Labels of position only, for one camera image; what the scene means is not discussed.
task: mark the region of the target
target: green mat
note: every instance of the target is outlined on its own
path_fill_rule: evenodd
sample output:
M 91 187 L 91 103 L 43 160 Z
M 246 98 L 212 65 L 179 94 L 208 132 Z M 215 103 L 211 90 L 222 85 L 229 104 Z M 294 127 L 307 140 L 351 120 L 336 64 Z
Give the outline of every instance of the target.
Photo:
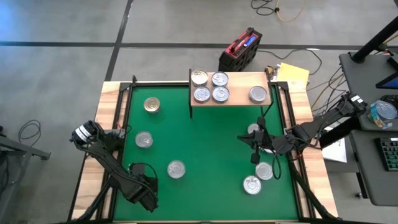
M 148 97 L 160 100 L 160 111 L 144 110 Z M 276 102 L 266 116 L 270 134 L 281 135 Z M 117 221 L 200 221 L 200 220 L 295 220 L 297 212 L 290 173 L 285 157 L 280 158 L 280 180 L 262 181 L 261 192 L 249 195 L 243 180 L 254 175 L 252 150 L 237 140 L 260 115 L 259 107 L 193 108 L 189 117 L 188 87 L 135 87 L 129 117 L 123 167 L 132 162 L 151 164 L 159 176 L 159 207 L 150 213 L 118 193 L 114 220 Z M 149 131 L 154 143 L 149 149 L 136 146 L 135 136 Z M 167 165 L 181 160 L 186 173 L 172 179 Z M 270 154 L 261 160 L 271 164 Z

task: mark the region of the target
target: concrete floor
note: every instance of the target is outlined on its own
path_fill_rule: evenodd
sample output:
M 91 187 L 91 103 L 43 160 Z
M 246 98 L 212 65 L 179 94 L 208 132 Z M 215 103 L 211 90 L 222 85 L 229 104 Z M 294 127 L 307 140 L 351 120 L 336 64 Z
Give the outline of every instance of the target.
M 0 42 L 115 42 L 126 3 L 0 0 Z M 299 0 L 281 1 L 282 16 L 291 17 L 301 4 Z M 247 27 L 254 27 L 264 34 L 262 44 L 363 45 L 397 12 L 393 0 L 308 0 L 296 21 L 283 23 L 275 15 L 258 16 L 250 1 L 134 0 L 123 42 L 227 44 Z M 278 55 L 290 51 L 269 50 Z M 52 152 L 49 161 L 31 160 L 12 221 L 66 220 L 83 159 L 68 138 L 76 126 L 94 118 L 112 51 L 111 47 L 0 47 L 0 125 L 11 139 L 17 139 L 26 121 L 40 120 L 42 137 L 36 147 Z M 122 48 L 112 80 L 130 80 L 132 75 L 139 80 L 187 80 L 189 68 L 216 70 L 222 51 Z M 338 55 L 347 51 L 317 50 L 323 65 L 310 77 L 308 87 L 327 81 L 339 67 Z M 280 62 L 258 53 L 246 71 L 261 71 Z M 284 62 L 310 71 L 318 66 L 309 52 L 295 52 Z M 321 90 L 309 92 L 311 103 Z M 314 109 L 325 102 L 329 92 Z M 375 207 L 352 196 L 359 190 L 354 175 L 330 174 L 330 182 L 342 218 L 379 223 L 398 220 L 397 208 Z

